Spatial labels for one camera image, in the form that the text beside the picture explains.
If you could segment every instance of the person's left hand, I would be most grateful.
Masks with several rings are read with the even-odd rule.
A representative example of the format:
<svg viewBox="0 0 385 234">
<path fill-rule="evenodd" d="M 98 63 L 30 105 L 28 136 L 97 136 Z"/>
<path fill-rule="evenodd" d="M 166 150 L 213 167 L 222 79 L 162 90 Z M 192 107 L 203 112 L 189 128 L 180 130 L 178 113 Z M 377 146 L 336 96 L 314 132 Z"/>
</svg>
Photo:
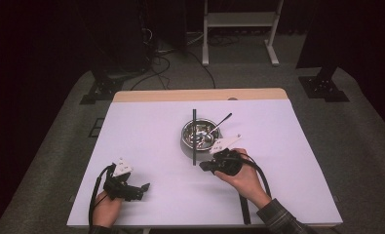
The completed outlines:
<svg viewBox="0 0 385 234">
<path fill-rule="evenodd" d="M 98 194 L 96 197 L 96 204 L 98 204 L 93 212 L 93 225 L 108 228 L 113 226 L 119 216 L 122 202 L 122 198 L 115 198 L 112 201 L 105 191 Z"/>
</svg>

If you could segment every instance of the person's right hand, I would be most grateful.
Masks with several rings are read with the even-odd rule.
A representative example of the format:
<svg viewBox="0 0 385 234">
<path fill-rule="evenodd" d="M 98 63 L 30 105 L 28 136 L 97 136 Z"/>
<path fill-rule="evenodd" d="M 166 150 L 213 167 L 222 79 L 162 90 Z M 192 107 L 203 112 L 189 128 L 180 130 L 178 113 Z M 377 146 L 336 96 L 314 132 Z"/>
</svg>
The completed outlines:
<svg viewBox="0 0 385 234">
<path fill-rule="evenodd" d="M 242 158 L 249 159 L 247 150 L 241 148 L 235 148 L 233 150 L 240 153 Z M 214 174 L 223 181 L 231 184 L 241 196 L 253 202 L 259 209 L 271 202 L 271 198 L 265 193 L 259 182 L 256 169 L 248 164 L 243 164 L 241 170 L 234 176 L 224 174 L 220 171 L 216 171 Z"/>
</svg>

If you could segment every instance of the black strap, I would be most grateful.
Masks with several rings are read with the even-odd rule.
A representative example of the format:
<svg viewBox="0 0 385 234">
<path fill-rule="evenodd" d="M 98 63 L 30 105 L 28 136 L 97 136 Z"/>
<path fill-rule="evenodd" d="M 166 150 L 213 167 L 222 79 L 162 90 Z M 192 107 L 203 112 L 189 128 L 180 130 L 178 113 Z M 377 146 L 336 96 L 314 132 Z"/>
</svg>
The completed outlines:
<svg viewBox="0 0 385 234">
<path fill-rule="evenodd" d="M 248 208 L 248 200 L 240 194 L 240 202 L 241 210 L 243 212 L 244 224 L 248 225 L 250 224 L 250 209 Z"/>
</svg>

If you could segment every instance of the plaid sleeve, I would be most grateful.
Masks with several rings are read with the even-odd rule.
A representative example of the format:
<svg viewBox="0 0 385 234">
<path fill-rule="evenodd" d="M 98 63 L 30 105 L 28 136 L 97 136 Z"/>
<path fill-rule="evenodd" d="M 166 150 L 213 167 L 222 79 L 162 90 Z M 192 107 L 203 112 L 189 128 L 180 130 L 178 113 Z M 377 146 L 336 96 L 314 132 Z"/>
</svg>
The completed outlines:
<svg viewBox="0 0 385 234">
<path fill-rule="evenodd" d="M 316 233 L 310 227 L 298 222 L 277 199 L 272 200 L 256 213 L 273 233 L 304 234 Z"/>
</svg>

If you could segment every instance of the white metal stand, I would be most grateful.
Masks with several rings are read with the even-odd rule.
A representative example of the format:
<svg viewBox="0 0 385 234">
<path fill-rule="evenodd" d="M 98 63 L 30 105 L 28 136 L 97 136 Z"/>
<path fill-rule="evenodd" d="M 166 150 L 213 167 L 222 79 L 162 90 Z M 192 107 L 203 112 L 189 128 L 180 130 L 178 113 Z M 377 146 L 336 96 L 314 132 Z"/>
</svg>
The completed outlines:
<svg viewBox="0 0 385 234">
<path fill-rule="evenodd" d="M 208 13 L 208 0 L 205 0 L 204 8 L 204 43 L 202 46 L 202 65 L 210 64 L 208 52 L 208 28 L 209 27 L 240 27 L 240 26 L 271 26 L 270 36 L 264 41 L 271 63 L 280 65 L 272 43 L 280 20 L 281 9 L 284 0 L 279 0 L 275 12 L 263 13 Z"/>
</svg>

